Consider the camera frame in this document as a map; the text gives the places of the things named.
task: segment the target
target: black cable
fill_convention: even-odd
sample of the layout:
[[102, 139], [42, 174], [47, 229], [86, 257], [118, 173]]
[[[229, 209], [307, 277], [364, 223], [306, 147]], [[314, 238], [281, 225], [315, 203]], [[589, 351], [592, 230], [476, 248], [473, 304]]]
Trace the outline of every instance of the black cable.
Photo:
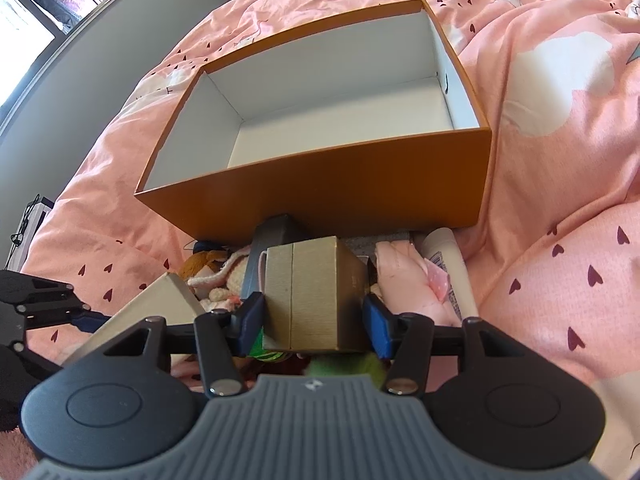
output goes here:
[[9, 252], [9, 258], [6, 261], [6, 263], [4, 264], [4, 270], [6, 270], [7, 267], [9, 267], [9, 263], [11, 262], [11, 258], [14, 257], [15, 250], [18, 247], [20, 247], [20, 245], [22, 244], [22, 240], [24, 238], [24, 233], [27, 231], [27, 227], [29, 225], [29, 215], [31, 214], [31, 211], [33, 211], [33, 208], [36, 207], [36, 204], [38, 202], [40, 202], [40, 194], [39, 193], [36, 195], [36, 198], [33, 199], [33, 202], [31, 202], [27, 206], [27, 209], [24, 210], [24, 214], [22, 215], [22, 221], [20, 222], [20, 227], [18, 228], [18, 232], [11, 235], [12, 247], [11, 247], [11, 251]]

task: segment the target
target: white logo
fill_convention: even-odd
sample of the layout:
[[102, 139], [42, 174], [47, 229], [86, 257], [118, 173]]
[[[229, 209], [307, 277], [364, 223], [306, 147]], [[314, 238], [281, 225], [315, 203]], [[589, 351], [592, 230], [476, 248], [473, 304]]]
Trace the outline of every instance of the white logo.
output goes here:
[[305, 383], [305, 388], [307, 390], [311, 390], [312, 392], [319, 390], [323, 386], [324, 386], [324, 383], [321, 381], [318, 381], [318, 379], [311, 379], [310, 381], [307, 381]]

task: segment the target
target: wall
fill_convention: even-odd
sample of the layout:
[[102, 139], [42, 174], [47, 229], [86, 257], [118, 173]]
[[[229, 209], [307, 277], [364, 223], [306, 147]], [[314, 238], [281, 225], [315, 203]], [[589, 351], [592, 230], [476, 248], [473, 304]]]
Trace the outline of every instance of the wall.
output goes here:
[[0, 124], [0, 260], [27, 202], [62, 192], [140, 79], [229, 0], [108, 0]]

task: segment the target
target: open cardboard box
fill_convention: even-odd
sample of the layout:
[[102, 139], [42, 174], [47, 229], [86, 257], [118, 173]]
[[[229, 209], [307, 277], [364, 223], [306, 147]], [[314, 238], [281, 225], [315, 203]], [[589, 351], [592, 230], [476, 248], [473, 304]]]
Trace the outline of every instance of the open cardboard box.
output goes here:
[[200, 69], [136, 196], [196, 239], [291, 214], [317, 237], [472, 225], [492, 133], [424, 0], [338, 14]]

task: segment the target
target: pink bedding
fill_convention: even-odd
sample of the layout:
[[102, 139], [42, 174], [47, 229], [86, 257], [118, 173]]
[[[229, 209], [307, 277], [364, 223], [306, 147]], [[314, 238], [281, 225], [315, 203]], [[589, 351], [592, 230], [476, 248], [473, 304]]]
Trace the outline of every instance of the pink bedding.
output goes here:
[[[101, 135], [24, 272], [71, 282], [113, 314], [177, 269], [190, 238], [132, 194], [194, 68], [285, 28], [389, 1], [233, 0], [212, 12]], [[480, 313], [600, 394], [607, 428], [593, 463], [628, 478], [640, 468], [640, 0], [428, 2], [495, 133], [481, 219], [458, 233]], [[30, 345], [60, 361], [83, 337], [45, 329]]]

